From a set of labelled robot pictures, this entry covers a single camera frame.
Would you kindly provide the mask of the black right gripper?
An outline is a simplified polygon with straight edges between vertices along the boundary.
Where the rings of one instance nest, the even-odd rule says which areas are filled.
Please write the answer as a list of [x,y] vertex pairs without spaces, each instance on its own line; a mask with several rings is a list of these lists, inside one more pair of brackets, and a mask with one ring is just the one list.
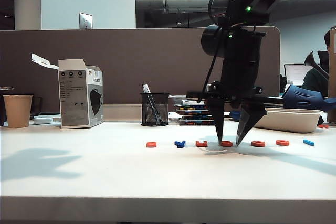
[[187,98],[205,101],[213,116],[218,143],[223,140],[224,102],[242,104],[236,136],[238,146],[255,124],[267,114],[264,104],[283,104],[279,97],[279,62],[223,63],[219,81],[205,83],[201,91],[189,91]]

